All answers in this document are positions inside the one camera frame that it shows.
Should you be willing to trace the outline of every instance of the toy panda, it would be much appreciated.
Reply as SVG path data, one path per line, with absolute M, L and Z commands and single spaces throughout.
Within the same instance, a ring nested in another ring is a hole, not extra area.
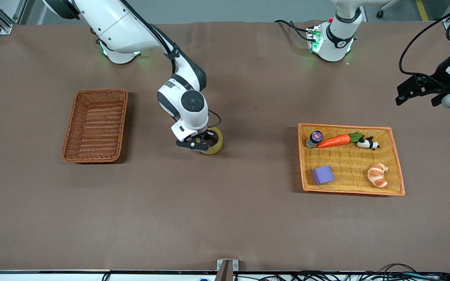
M 364 139 L 364 136 L 362 136 L 359 141 L 357 142 L 357 146 L 363 149 L 372 149 L 376 150 L 380 148 L 380 144 L 377 142 L 373 142 L 373 137 L 368 137 L 367 139 Z

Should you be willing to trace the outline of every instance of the orange carrot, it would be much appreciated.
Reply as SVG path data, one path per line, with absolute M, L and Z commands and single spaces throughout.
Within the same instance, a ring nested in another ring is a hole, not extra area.
M 359 132 L 349 133 L 348 135 L 338 135 L 336 137 L 332 137 L 330 139 L 326 139 L 320 142 L 317 147 L 318 148 L 328 148 L 331 146 L 341 146 L 343 144 L 349 144 L 350 142 L 358 142 L 362 137 L 362 134 Z

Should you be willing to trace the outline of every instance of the toy croissant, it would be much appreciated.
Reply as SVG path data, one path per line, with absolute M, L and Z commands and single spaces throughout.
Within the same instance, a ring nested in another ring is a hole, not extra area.
M 388 182 L 384 179 L 384 172 L 388 171 L 388 167 L 383 164 L 374 164 L 368 171 L 368 178 L 375 187 L 383 188 L 388 186 Z

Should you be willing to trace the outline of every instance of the blue cube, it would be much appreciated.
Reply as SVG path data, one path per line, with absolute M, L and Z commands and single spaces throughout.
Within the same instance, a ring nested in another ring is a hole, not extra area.
M 311 175 L 316 185 L 322 185 L 323 183 L 328 183 L 334 180 L 334 175 L 332 174 L 331 167 L 329 167 L 328 165 L 313 169 Z

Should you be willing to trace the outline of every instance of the rectangular tray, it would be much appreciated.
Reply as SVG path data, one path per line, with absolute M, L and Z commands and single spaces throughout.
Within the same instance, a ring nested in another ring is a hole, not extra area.
M 123 89 L 77 92 L 62 146 L 62 159 L 75 163 L 117 160 L 123 143 L 127 97 Z
M 380 148 L 373 151 L 359 148 L 356 144 L 350 143 L 330 148 L 309 149 L 305 142 L 315 130 L 319 130 L 323 134 L 323 139 L 344 133 L 360 132 L 365 137 L 373 136 L 373 140 L 380 144 Z M 405 195 L 402 170 L 391 128 L 300 123 L 298 124 L 298 149 L 302 184 L 305 191 L 384 196 Z M 388 181 L 389 186 L 382 189 L 375 187 L 368 179 L 368 170 L 377 163 L 385 164 L 389 168 L 384 173 L 384 178 Z M 314 185 L 311 170 L 325 165 L 331 167 L 334 181 Z

